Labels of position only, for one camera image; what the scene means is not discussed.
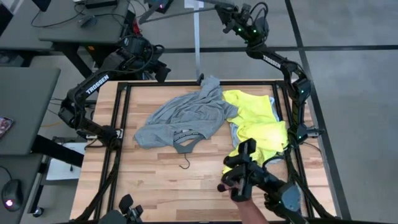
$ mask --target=gray t-shirt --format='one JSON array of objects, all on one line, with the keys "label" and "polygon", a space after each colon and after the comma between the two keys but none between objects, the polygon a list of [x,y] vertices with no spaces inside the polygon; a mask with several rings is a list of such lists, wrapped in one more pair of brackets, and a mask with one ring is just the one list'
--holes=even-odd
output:
[{"label": "gray t-shirt", "polygon": [[176,143],[188,139],[208,139],[226,118],[234,118],[237,113],[237,107],[222,100],[220,81],[210,76],[202,81],[200,91],[176,97],[161,106],[134,137],[146,149],[176,147]]}]

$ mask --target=yellow garment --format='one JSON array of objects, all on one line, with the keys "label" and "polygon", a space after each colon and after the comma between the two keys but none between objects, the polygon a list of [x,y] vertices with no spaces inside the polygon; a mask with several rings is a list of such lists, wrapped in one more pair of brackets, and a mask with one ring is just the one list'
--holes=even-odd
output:
[{"label": "yellow garment", "polygon": [[[285,121],[277,121],[272,113],[268,96],[253,96],[240,90],[223,92],[223,99],[238,107],[238,115],[227,121],[238,125],[240,142],[253,138],[256,140],[256,151],[250,156],[259,166],[276,152],[282,152],[287,146]],[[238,148],[229,156],[238,155]],[[224,167],[223,174],[231,170]]]}]

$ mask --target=table leg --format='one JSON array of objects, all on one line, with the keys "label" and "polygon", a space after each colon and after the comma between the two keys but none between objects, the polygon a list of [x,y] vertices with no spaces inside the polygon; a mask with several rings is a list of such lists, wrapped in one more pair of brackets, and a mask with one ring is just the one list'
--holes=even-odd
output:
[{"label": "table leg", "polygon": [[84,158],[83,154],[68,149],[67,147],[63,147],[39,135],[36,136],[36,140],[32,147],[32,152],[41,153],[77,167],[81,167]]},{"label": "table leg", "polygon": [[46,157],[45,161],[41,163],[40,168],[39,168],[39,181],[37,182],[34,190],[31,192],[32,200],[30,201],[29,207],[27,209],[27,213],[29,214],[34,214],[34,217],[40,216],[43,212],[43,208],[40,208],[38,206],[40,197],[43,192],[44,184],[43,184],[43,178],[44,178],[44,173],[46,168],[48,167],[48,163],[50,162],[50,158]]},{"label": "table leg", "polygon": [[77,54],[79,46],[79,44],[54,43],[55,49],[60,50],[65,56],[67,56],[69,61],[71,61],[71,63],[77,68],[77,70],[79,70],[79,72],[85,78],[88,78],[92,74],[92,71]]},{"label": "table leg", "polygon": [[104,60],[111,53],[115,52],[119,47],[115,45],[86,45],[85,49],[91,55],[95,63],[100,68]]}]

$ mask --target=clothing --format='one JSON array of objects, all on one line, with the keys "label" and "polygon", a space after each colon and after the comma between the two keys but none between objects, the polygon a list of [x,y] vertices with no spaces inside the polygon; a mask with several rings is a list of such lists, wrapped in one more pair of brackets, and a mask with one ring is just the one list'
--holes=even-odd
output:
[{"label": "clothing", "polygon": [[[223,98],[239,108],[237,117],[227,119],[238,127],[236,134],[239,142],[249,138],[256,140],[256,151],[250,156],[259,166],[284,150],[287,146],[285,122],[278,121],[274,116],[268,96],[253,96],[240,90],[229,90],[223,92]],[[229,154],[236,155],[238,148]],[[225,167],[223,173],[229,170],[229,167]]]},{"label": "clothing", "polygon": [[[272,114],[275,116],[275,119],[277,121],[279,121],[279,117],[278,114],[276,113],[275,107],[274,107],[274,103],[275,103],[275,99],[273,97],[269,97],[269,103],[271,104],[272,107]],[[231,137],[232,137],[232,145],[234,146],[234,148],[236,149],[236,147],[239,145],[239,138],[238,138],[238,125],[234,124],[234,123],[230,123],[229,127],[231,129]]]},{"label": "clothing", "polygon": [[[220,81],[208,77],[201,90],[176,97],[150,115],[145,126],[134,135],[143,148],[174,146],[178,153],[192,152],[201,139],[208,139],[226,118],[237,115],[238,108],[222,100]],[[195,139],[183,147],[180,143]]]}]

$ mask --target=computer mouse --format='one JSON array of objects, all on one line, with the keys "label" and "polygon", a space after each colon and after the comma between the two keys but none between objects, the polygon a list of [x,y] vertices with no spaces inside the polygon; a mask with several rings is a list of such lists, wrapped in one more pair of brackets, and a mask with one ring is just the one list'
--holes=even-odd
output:
[{"label": "computer mouse", "polygon": [[97,24],[97,18],[95,16],[83,16],[77,24],[81,28],[91,27]]},{"label": "computer mouse", "polygon": [[4,207],[10,212],[18,211],[24,201],[21,181],[13,179],[7,182],[1,190],[1,200]]}]

